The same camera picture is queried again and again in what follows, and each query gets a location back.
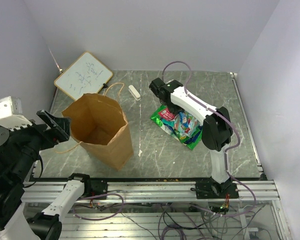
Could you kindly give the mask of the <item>small red snack packet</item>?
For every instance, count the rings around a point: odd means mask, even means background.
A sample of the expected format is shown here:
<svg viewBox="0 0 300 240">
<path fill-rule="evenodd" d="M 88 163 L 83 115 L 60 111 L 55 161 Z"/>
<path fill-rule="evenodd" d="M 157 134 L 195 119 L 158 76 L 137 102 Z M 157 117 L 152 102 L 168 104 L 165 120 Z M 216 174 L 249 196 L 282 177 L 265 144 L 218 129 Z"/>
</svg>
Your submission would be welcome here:
<svg viewBox="0 0 300 240">
<path fill-rule="evenodd" d="M 173 121 L 176 118 L 176 115 L 171 113 L 167 107 L 160 110 L 158 115 L 166 121 Z"/>
</svg>

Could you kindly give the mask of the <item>small blue snack packet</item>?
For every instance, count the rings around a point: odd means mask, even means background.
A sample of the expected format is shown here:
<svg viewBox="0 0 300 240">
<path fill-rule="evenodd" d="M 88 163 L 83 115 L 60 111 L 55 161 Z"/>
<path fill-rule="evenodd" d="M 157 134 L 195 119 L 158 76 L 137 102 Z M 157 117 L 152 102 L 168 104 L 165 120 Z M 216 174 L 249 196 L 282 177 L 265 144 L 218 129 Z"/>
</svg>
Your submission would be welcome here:
<svg viewBox="0 0 300 240">
<path fill-rule="evenodd" d="M 191 117 L 185 112 L 179 112 L 178 117 L 179 117 L 179 123 L 183 127 L 188 128 L 192 120 Z"/>
</svg>

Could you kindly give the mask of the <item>teal Fox's mint candy bag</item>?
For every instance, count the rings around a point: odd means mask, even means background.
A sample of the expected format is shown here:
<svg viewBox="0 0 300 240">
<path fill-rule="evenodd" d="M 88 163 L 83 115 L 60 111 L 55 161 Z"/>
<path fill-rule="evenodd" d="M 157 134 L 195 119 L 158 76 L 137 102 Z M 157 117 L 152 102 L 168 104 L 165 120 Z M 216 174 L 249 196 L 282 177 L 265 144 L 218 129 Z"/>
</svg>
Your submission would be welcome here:
<svg viewBox="0 0 300 240">
<path fill-rule="evenodd" d="M 181 111 L 173 120 L 173 130 L 177 138 L 184 142 L 193 136 L 200 122 L 187 111 Z"/>
</svg>

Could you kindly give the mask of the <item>brown paper bag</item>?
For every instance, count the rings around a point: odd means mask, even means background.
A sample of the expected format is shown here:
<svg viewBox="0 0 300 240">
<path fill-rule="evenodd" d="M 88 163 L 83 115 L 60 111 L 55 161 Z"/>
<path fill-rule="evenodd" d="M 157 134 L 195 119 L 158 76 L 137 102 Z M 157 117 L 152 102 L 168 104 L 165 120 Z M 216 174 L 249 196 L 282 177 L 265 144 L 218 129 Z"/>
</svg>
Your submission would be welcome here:
<svg viewBox="0 0 300 240">
<path fill-rule="evenodd" d="M 118 101 L 107 96 L 115 85 L 110 85 L 103 95 L 85 93 L 63 110 L 62 115 L 71 120 L 70 133 L 77 144 L 58 154 L 81 146 L 117 171 L 129 161 L 134 150 L 127 117 Z"/>
</svg>

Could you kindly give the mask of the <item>green cassava chips bag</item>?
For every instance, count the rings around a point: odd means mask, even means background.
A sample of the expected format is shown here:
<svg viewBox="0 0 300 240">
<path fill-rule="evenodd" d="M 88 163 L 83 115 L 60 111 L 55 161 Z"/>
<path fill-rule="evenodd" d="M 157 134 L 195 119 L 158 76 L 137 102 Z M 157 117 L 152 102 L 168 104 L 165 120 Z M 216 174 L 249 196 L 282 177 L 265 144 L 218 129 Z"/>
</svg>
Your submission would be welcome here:
<svg viewBox="0 0 300 240">
<path fill-rule="evenodd" d="M 167 121 L 161 118 L 158 114 L 160 110 L 163 108 L 167 108 L 165 105 L 160 106 L 150 117 L 150 119 L 156 123 L 162 130 L 164 130 L 167 134 L 178 140 L 181 144 L 187 146 L 189 149 L 193 150 L 201 140 L 202 137 L 202 125 L 199 123 L 199 126 L 196 128 L 196 131 L 192 135 L 192 137 L 188 138 L 186 141 L 180 141 L 176 133 L 173 129 L 174 121 Z"/>
</svg>

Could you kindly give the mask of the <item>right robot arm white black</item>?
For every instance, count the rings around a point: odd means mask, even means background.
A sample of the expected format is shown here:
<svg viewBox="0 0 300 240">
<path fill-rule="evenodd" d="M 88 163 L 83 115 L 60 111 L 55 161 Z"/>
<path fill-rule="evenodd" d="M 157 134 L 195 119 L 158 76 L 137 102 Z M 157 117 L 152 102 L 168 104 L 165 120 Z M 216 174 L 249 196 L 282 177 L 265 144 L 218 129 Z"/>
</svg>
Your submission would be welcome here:
<svg viewBox="0 0 300 240">
<path fill-rule="evenodd" d="M 228 110 L 204 102 L 177 80 L 165 83 L 162 79 L 156 78 L 149 84 L 149 89 L 171 113 L 179 114 L 186 111 L 198 120 L 202 126 L 201 140 L 209 149 L 211 156 L 210 192 L 216 198 L 223 197 L 232 183 L 227 149 L 230 147 L 233 129 L 230 126 Z"/>
</svg>

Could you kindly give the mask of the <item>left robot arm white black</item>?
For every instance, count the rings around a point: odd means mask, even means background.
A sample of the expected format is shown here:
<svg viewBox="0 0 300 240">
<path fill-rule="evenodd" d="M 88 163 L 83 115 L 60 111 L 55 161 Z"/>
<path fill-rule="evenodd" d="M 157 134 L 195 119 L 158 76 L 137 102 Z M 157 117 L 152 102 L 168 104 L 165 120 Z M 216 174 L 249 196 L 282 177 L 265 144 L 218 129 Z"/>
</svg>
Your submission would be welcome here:
<svg viewBox="0 0 300 240">
<path fill-rule="evenodd" d="M 57 240 L 62 222 L 74 203 L 92 193 L 90 176 L 73 173 L 50 206 L 26 219 L 22 196 L 24 181 L 41 150 L 52 149 L 70 138 L 68 117 L 55 117 L 45 110 L 37 113 L 44 123 L 33 121 L 11 126 L 0 123 L 0 240 Z"/>
</svg>

